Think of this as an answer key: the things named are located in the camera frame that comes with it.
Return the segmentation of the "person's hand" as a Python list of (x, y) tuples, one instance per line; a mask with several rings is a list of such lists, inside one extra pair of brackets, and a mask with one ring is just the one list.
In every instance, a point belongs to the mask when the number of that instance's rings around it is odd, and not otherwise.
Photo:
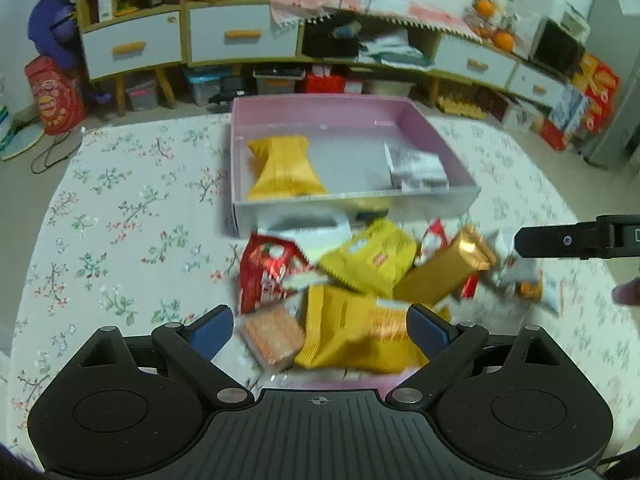
[(616, 304), (628, 307), (640, 306), (640, 278), (616, 286), (612, 291), (612, 299)]

